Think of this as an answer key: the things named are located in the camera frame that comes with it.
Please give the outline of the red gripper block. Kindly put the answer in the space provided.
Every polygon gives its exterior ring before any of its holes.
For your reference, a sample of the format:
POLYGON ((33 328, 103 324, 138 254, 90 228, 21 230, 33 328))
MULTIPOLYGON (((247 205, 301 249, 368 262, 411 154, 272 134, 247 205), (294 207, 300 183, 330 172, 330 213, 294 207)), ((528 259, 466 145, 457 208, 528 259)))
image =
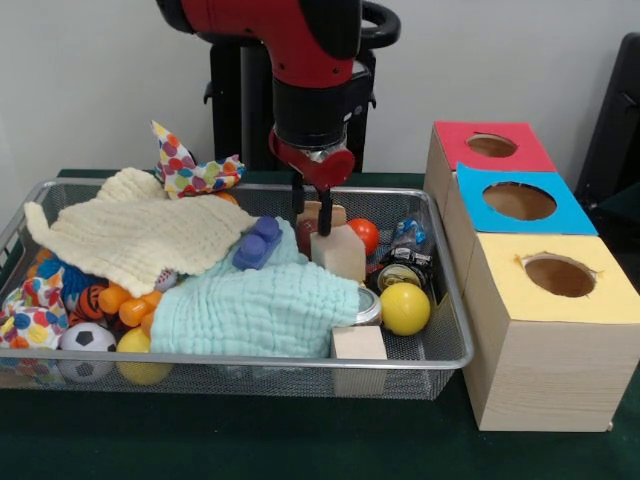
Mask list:
POLYGON ((327 237, 331 233, 333 201, 329 189, 342 185, 351 175, 355 157, 346 148, 331 147, 319 151, 320 156, 291 146, 281 140, 272 129, 268 144, 271 152, 295 171, 292 177, 292 209, 296 215, 304 211, 304 180, 317 188, 320 209, 317 233, 327 237))

